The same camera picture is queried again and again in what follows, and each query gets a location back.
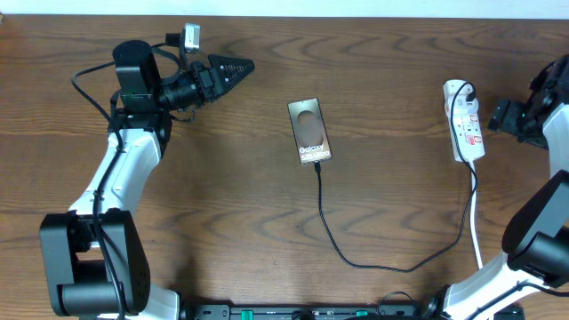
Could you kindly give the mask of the Galaxy S25 Ultra smartphone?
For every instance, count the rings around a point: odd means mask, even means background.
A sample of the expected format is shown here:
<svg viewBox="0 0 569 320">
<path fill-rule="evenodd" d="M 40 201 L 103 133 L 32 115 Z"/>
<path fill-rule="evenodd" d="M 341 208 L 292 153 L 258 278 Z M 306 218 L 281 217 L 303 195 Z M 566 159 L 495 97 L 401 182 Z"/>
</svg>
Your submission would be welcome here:
<svg viewBox="0 0 569 320">
<path fill-rule="evenodd" d="M 289 117 L 301 164 L 333 158 L 318 98 L 290 102 Z"/>
</svg>

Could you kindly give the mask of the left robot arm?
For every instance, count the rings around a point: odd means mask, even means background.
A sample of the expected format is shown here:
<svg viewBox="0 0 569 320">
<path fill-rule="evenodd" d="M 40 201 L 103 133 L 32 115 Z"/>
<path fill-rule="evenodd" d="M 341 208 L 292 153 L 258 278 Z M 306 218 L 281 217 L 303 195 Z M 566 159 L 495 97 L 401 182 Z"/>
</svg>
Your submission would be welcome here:
<svg viewBox="0 0 569 320">
<path fill-rule="evenodd" d="M 142 191 L 159 165 L 181 111 L 194 111 L 230 92 L 254 71 L 252 60 L 210 55 L 189 61 L 182 37 L 162 44 L 119 44 L 111 67 L 120 84 L 103 111 L 108 148 L 85 192 L 64 213 L 44 217 L 40 230 L 53 312 L 82 319 L 190 319 L 175 291 L 154 284 L 134 223 Z M 177 69 L 160 75 L 156 57 Z"/>
</svg>

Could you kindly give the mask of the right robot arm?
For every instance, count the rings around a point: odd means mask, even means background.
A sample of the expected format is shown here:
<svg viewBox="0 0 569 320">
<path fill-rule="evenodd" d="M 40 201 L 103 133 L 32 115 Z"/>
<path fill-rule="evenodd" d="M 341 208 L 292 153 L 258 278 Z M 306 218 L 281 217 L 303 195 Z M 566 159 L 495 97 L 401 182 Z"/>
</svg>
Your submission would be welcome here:
<svg viewBox="0 0 569 320">
<path fill-rule="evenodd" d="M 525 102 L 501 100 L 488 123 L 520 143 L 549 153 L 550 178 L 512 217 L 501 253 L 466 280 L 443 287 L 424 319 L 490 319 L 535 292 L 567 297 L 568 58 L 550 62 L 532 80 Z"/>
</svg>

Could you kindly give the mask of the white USB charger adapter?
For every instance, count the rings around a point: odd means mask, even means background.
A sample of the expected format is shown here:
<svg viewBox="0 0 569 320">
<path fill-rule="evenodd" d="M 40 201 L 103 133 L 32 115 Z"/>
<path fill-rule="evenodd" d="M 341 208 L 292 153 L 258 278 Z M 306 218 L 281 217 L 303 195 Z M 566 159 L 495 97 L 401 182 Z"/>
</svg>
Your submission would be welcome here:
<svg viewBox="0 0 569 320">
<path fill-rule="evenodd" d="M 466 100 L 467 95 L 460 93 L 459 95 L 450 94 L 445 98 L 445 113 L 447 116 L 453 112 L 456 116 L 463 114 L 476 114 L 478 112 L 478 101 Z"/>
</svg>

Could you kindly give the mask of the white power strip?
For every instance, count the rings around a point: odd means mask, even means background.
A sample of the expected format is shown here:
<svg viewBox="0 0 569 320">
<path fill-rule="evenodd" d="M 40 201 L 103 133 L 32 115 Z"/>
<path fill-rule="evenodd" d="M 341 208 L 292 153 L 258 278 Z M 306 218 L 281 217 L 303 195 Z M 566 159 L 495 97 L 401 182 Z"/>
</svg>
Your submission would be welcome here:
<svg viewBox="0 0 569 320">
<path fill-rule="evenodd" d="M 465 80 L 451 79 L 443 85 L 444 97 L 450 94 L 466 94 L 467 101 L 476 99 L 476 89 Z M 478 113 L 447 116 L 452 139 L 454 159 L 457 162 L 473 163 L 485 155 L 484 142 Z"/>
</svg>

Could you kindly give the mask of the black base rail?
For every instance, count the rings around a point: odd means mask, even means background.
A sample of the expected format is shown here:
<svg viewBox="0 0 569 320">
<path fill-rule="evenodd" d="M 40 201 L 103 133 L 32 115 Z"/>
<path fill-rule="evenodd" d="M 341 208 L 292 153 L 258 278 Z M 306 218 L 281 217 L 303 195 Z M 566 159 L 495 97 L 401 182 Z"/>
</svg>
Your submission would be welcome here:
<svg viewBox="0 0 569 320">
<path fill-rule="evenodd" d="M 374 320 L 423 319 L 411 303 L 363 306 L 229 306 L 221 304 L 182 306 L 180 320 Z"/>
</svg>

